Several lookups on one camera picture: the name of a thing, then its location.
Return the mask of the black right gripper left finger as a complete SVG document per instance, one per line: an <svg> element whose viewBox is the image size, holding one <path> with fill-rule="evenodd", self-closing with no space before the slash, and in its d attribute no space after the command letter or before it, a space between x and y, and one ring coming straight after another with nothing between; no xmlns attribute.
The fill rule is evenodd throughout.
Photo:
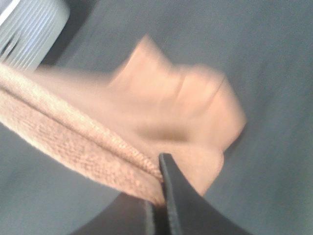
<svg viewBox="0 0 313 235"><path fill-rule="evenodd" d="M155 235L154 206L149 201L119 194L74 235Z"/></svg>

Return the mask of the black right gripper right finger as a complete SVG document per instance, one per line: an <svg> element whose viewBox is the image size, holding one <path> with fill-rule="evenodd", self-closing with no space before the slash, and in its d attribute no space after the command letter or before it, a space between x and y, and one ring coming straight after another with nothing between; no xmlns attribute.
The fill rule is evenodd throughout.
<svg viewBox="0 0 313 235"><path fill-rule="evenodd" d="M247 231L212 207L187 181L169 153L159 155L171 235L246 235Z"/></svg>

